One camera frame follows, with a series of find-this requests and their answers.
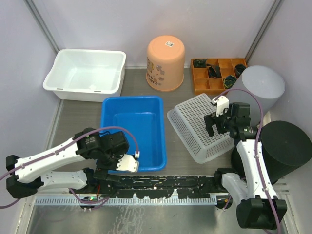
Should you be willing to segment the blue perforated basket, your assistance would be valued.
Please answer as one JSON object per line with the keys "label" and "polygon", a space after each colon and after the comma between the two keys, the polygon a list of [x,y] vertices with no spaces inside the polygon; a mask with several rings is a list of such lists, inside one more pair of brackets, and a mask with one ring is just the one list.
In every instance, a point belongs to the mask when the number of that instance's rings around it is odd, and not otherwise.
{"label": "blue perforated basket", "polygon": [[206,131],[204,116],[215,111],[210,98],[200,94],[167,113],[169,122],[196,163],[211,161],[234,147],[234,140],[228,133],[219,134],[215,126],[214,136],[210,137]]}

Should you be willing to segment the grey plastic bucket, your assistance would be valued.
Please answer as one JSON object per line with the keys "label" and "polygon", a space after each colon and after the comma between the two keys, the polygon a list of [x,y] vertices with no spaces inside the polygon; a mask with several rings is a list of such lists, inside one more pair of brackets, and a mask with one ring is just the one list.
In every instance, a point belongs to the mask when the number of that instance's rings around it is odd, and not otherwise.
{"label": "grey plastic bucket", "polygon": [[273,69],[254,65],[246,68],[226,97],[230,102],[244,102],[250,105],[251,115],[260,116],[258,104],[267,113],[285,92],[283,78]]}

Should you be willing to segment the blue plastic tub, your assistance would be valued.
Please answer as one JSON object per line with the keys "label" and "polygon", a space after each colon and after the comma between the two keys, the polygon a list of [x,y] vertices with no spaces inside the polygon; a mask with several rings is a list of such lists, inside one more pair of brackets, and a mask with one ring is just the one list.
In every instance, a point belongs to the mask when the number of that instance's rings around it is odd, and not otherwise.
{"label": "blue plastic tub", "polygon": [[119,126],[137,140],[139,172],[160,171],[167,163],[163,100],[159,96],[119,96],[102,104],[100,127]]}

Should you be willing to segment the black plastic bucket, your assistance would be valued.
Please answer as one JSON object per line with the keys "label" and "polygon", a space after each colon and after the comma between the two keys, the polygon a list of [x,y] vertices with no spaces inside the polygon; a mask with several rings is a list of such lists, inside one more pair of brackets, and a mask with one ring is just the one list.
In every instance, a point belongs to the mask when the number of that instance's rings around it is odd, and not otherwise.
{"label": "black plastic bucket", "polygon": [[266,124],[260,133],[262,154],[271,184],[305,165],[312,157],[307,134],[286,121]]}

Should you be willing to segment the orange plastic bucket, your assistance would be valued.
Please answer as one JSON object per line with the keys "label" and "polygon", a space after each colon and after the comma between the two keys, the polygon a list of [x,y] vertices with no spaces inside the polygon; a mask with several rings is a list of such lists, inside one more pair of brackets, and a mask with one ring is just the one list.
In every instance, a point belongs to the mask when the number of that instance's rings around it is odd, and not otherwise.
{"label": "orange plastic bucket", "polygon": [[184,81],[185,46],[170,35],[151,40],[147,48],[146,80],[155,90],[169,92]]}

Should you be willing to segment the white plastic tub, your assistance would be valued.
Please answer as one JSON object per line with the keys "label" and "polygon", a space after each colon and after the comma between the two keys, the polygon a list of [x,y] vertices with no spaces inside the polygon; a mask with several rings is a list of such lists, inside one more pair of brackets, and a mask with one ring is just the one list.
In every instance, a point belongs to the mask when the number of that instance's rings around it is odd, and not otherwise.
{"label": "white plastic tub", "polygon": [[62,100],[103,102],[120,96],[125,61],[126,54],[122,51],[62,49],[43,88]]}

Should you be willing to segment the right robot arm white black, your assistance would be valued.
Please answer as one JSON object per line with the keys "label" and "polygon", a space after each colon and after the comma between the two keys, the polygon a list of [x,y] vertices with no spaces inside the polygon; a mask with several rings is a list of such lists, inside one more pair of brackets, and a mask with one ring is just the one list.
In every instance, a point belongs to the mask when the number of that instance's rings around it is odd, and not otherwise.
{"label": "right robot arm white black", "polygon": [[204,117],[206,131],[214,136],[228,133],[235,142],[244,175],[236,169],[219,168],[215,172],[214,187],[228,191],[236,204],[236,218],[243,229],[262,229],[281,232],[281,221],[287,211],[286,201],[277,197],[270,182],[259,141],[260,129],[251,125],[250,106],[230,103],[224,96],[212,100],[214,113]]}

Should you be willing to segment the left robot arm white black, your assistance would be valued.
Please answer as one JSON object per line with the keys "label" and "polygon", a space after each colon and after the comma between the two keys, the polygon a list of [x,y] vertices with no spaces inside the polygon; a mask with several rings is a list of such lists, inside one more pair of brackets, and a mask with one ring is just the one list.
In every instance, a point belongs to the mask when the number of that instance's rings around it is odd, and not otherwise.
{"label": "left robot arm white black", "polygon": [[[93,193],[101,180],[119,181],[109,171],[137,172],[139,149],[130,155],[125,128],[86,128],[64,143],[42,153],[6,158],[6,189],[16,199],[35,195],[39,191],[68,188]],[[82,162],[96,161],[96,168],[84,168],[76,172],[59,172],[58,168]]]}

